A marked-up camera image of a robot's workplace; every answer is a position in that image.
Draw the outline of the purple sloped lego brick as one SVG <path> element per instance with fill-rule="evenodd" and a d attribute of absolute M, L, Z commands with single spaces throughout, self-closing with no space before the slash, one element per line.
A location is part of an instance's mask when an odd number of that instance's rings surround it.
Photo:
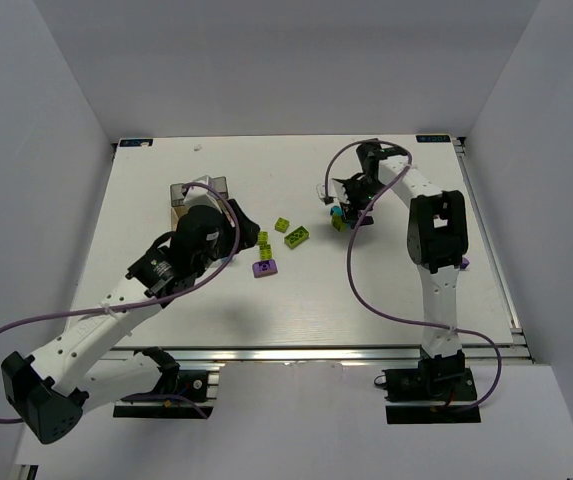
<path fill-rule="evenodd" d="M 252 264 L 253 276 L 262 278 L 278 273 L 277 263 L 274 259 L 260 260 Z"/>

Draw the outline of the green tall lego brick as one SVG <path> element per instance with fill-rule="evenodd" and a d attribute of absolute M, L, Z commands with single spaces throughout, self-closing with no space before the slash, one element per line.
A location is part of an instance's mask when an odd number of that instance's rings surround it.
<path fill-rule="evenodd" d="M 331 226 L 338 232 L 343 232 L 346 229 L 346 223 L 343 217 L 337 214 L 331 216 Z"/>

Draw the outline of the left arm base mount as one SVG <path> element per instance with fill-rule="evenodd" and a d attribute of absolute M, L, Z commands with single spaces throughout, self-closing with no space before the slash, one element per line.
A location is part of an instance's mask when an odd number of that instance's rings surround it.
<path fill-rule="evenodd" d="M 184 369 L 159 347 L 137 350 L 153 360 L 161 376 L 152 390 L 124 397 L 113 408 L 121 419 L 208 420 L 214 405 L 208 394 L 211 374 Z"/>

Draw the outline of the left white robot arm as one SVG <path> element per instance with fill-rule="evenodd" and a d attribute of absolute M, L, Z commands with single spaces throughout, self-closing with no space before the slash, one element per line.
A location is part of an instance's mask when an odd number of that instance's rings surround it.
<path fill-rule="evenodd" d="M 229 202 L 224 208 L 188 208 L 175 230 L 158 237 L 108 294 L 100 314 L 87 315 L 28 356 L 17 352 L 2 364 L 9 404 L 37 437 L 52 444 L 82 416 L 130 395 L 146 401 L 172 398 L 182 390 L 180 366 L 159 347 L 136 351 L 103 368 L 99 360 L 135 327 L 161 313 L 171 295 L 190 290 L 215 261 L 256 245 L 260 228 Z"/>

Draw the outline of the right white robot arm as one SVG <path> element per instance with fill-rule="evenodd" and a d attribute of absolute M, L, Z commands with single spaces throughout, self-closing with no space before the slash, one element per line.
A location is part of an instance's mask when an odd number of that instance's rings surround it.
<path fill-rule="evenodd" d="M 353 230 L 371 225 L 370 212 L 385 193 L 394 193 L 408 209 L 407 252 L 417 266 L 424 320 L 422 355 L 445 360 L 461 353 L 457 330 L 456 287 L 468 250 L 466 207 L 458 190 L 444 190 L 414 165 L 412 154 L 389 141 L 369 139 L 356 149 L 361 171 L 348 179 L 325 174 L 322 199 L 342 210 Z"/>

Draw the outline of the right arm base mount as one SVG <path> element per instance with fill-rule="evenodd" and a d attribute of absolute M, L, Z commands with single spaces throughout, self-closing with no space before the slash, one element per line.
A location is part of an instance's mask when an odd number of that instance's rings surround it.
<path fill-rule="evenodd" d="M 469 368 L 459 378 L 427 386 L 419 369 L 388 369 L 373 380 L 375 388 L 385 395 L 388 425 L 479 424 L 477 390 Z"/>

